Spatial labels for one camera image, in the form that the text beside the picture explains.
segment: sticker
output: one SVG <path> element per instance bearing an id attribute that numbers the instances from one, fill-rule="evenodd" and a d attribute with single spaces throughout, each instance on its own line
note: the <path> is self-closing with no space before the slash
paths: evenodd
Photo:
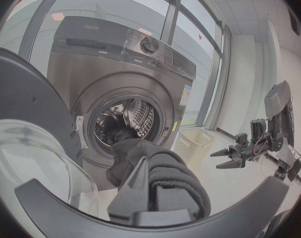
<path id="1" fill-rule="evenodd" d="M 180 106 L 185 107 L 187 105 L 188 99 L 190 96 L 190 92 L 191 92 L 191 86 L 185 84 L 185 88 L 183 89 L 183 93 L 182 93 L 180 104 L 179 104 Z"/>
<path id="2" fill-rule="evenodd" d="M 172 131 L 175 131 L 176 127 L 177 127 L 177 122 L 175 122 L 174 127 L 172 128 Z"/>

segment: dark towel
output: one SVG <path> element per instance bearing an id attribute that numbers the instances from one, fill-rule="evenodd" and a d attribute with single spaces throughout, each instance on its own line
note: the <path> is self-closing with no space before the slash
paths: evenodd
<path id="1" fill-rule="evenodd" d="M 133 129 L 122 127 L 110 130 L 105 136 L 105 141 L 108 145 L 113 145 L 116 142 L 130 138 L 138 138 L 137 132 Z"/>
<path id="2" fill-rule="evenodd" d="M 184 188 L 198 204 L 198 217 L 211 213 L 211 203 L 198 178 L 176 153 L 143 139 L 127 139 L 111 146 L 114 164 L 106 172 L 107 179 L 121 188 L 141 157 L 146 156 L 149 165 L 150 208 L 155 204 L 156 186 L 167 185 Z"/>

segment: window frame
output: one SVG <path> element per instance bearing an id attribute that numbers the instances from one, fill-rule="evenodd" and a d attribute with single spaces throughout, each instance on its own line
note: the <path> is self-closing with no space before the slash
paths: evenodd
<path id="1" fill-rule="evenodd" d="M 30 54 L 34 45 L 35 37 L 37 35 L 38 29 L 44 19 L 45 14 L 50 9 L 55 0 L 43 0 L 39 7 L 36 10 L 36 13 L 31 18 L 26 30 L 19 50 L 19 55 L 21 55 L 26 60 L 30 61 Z M 213 38 L 204 25 L 189 11 L 184 5 L 181 4 L 181 0 L 165 0 L 169 3 L 168 11 L 165 17 L 164 26 L 162 28 L 161 38 L 160 40 L 165 42 L 168 45 L 172 44 L 172 39 L 175 33 L 177 17 L 179 11 L 181 11 L 188 19 L 200 29 L 200 31 L 204 34 L 204 36 L 208 39 L 208 41 L 214 47 L 213 54 L 213 62 L 210 78 L 208 81 L 207 91 L 205 93 L 202 106 L 199 111 L 199 115 L 197 121 L 193 125 L 186 125 L 186 127 L 198 126 L 201 127 L 203 125 L 204 118 L 207 114 L 208 107 L 210 102 L 212 101 L 213 90 L 216 84 L 216 78 L 218 75 L 218 68 L 220 58 L 223 57 L 221 52 L 221 42 L 222 42 L 222 34 L 223 34 L 223 26 L 222 22 L 218 21 L 217 17 L 214 15 L 212 10 L 207 6 L 207 4 L 203 0 L 198 0 L 202 6 L 208 11 L 211 17 L 216 22 L 216 36 Z"/>

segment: laundry basket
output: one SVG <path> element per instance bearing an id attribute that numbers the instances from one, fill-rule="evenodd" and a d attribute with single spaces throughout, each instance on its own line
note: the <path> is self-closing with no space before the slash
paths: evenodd
<path id="1" fill-rule="evenodd" d="M 173 151 L 192 169 L 202 162 L 215 140 L 201 128 L 180 129 Z"/>

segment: floor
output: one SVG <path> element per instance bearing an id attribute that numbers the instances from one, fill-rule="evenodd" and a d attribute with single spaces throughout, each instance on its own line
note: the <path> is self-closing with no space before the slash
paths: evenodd
<path id="1" fill-rule="evenodd" d="M 235 145 L 235 141 L 218 131 L 205 131 L 216 138 L 208 153 L 202 151 L 201 154 L 204 153 L 206 156 L 201 160 L 196 158 L 196 164 L 189 162 L 189 159 L 191 159 L 189 156 L 183 155 L 182 158 L 185 158 L 185 162 L 190 163 L 188 167 L 195 173 L 209 194 L 212 207 L 211 215 L 213 215 L 251 193 L 267 176 L 274 174 L 277 165 L 273 161 L 261 157 L 258 161 L 248 161 L 246 167 L 242 169 L 216 169 L 217 164 L 229 161 L 229 158 L 210 157 L 210 154 L 228 148 L 229 145 Z M 290 209 L 298 199 L 298 195 L 294 191 L 297 190 L 299 185 L 295 182 L 289 182 L 288 179 L 285 183 L 291 185 L 291 187 L 277 214 Z M 109 220 L 107 206 L 116 194 L 117 189 L 99 191 L 99 218 Z"/>

